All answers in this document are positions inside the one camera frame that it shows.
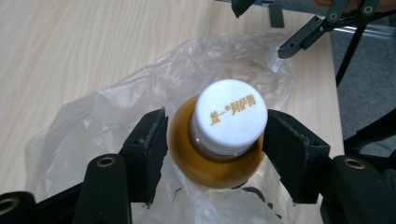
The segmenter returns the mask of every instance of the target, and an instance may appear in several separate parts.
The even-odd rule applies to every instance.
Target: table surface
[[[312,15],[284,11],[271,28],[268,9],[237,19],[212,0],[0,2],[0,194],[24,190],[24,147],[60,107],[111,86],[195,37],[281,33]],[[287,113],[343,153],[329,35],[292,59],[296,90]]]

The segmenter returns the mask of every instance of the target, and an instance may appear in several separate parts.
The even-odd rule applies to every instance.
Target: floor
[[[276,0],[284,9],[324,16],[326,9],[311,0]],[[344,138],[381,118],[396,107],[396,17],[381,19],[370,29],[386,31],[380,37],[365,35],[338,87]],[[343,61],[351,33],[332,31],[335,71]],[[372,143],[361,153],[387,157],[396,148],[396,136]]]

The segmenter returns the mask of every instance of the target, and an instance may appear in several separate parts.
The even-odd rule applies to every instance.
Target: plastic bottle
[[[247,182],[262,161],[267,118],[265,102],[253,87],[224,79],[180,107],[169,127],[168,146],[192,182],[234,188]]]

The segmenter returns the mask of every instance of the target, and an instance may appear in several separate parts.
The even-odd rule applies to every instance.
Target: white bottle cap
[[[224,79],[198,97],[192,117],[196,140],[224,156],[245,152],[262,135],[268,119],[262,96],[245,82]]]

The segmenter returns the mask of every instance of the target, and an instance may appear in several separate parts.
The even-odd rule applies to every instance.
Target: transparent plastic bag
[[[118,84],[64,105],[48,129],[26,146],[26,189],[42,201],[76,185],[91,159],[119,152],[144,114],[164,106],[172,122],[186,100],[219,79],[243,80],[269,108],[286,109],[294,78],[290,61],[276,54],[285,40],[280,34],[193,39]],[[265,157],[242,188],[204,189],[186,179],[168,153],[154,203],[150,208],[132,204],[134,223],[294,222],[300,208],[278,179]],[[264,198],[246,187],[258,189]]]

